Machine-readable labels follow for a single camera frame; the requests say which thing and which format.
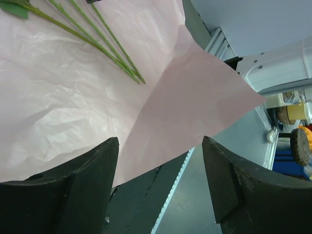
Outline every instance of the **paper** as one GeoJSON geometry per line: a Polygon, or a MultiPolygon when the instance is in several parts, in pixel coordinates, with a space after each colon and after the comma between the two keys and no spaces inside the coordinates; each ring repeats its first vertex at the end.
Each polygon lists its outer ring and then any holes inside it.
{"type": "MultiPolygon", "coordinates": [[[[48,1],[31,3],[70,25],[48,1]]],[[[97,21],[85,0],[78,3],[97,21]]],[[[62,6],[86,26],[66,1],[62,6]]],[[[196,45],[181,0],[103,0],[97,7],[146,85],[55,25],[33,14],[22,20],[0,12],[1,182],[24,180],[118,137],[116,186],[263,102],[196,45]]]]}

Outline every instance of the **crumpled paper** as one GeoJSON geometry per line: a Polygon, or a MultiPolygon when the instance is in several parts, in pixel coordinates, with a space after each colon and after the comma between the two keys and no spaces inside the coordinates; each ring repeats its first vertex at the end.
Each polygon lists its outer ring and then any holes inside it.
{"type": "MultiPolygon", "coordinates": [[[[70,25],[48,1],[31,3],[70,25]]],[[[85,0],[78,3],[99,23],[85,0]]],[[[62,6],[96,36],[66,1],[62,6]]],[[[181,0],[103,0],[96,6],[147,84],[136,84],[104,54],[50,22],[0,12],[1,182],[24,180],[118,137],[116,186],[181,155],[264,101],[194,42],[181,0]]]]}

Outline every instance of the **gray table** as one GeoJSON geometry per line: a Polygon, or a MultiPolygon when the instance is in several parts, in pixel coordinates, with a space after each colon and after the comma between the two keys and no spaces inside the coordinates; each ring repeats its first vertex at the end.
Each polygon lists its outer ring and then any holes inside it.
{"type": "MultiPolygon", "coordinates": [[[[274,144],[266,141],[269,129],[266,111],[257,107],[214,139],[234,153],[271,170],[276,141],[274,144]]],[[[222,233],[220,225],[215,223],[201,146],[195,147],[187,157],[152,233],[222,233]]]]}

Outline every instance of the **blue bin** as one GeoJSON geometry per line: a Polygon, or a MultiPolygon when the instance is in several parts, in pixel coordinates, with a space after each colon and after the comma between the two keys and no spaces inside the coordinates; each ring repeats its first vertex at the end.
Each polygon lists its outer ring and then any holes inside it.
{"type": "Polygon", "coordinates": [[[284,175],[303,176],[310,181],[309,177],[304,172],[304,167],[300,166],[293,160],[292,152],[290,150],[275,152],[272,170],[284,175]]]}

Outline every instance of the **black clamp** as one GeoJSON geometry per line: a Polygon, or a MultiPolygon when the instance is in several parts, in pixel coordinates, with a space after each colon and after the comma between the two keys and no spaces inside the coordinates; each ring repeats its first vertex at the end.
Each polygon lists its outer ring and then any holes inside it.
{"type": "Polygon", "coordinates": [[[101,1],[101,0],[86,0],[88,4],[94,3],[96,1],[101,1]]]}

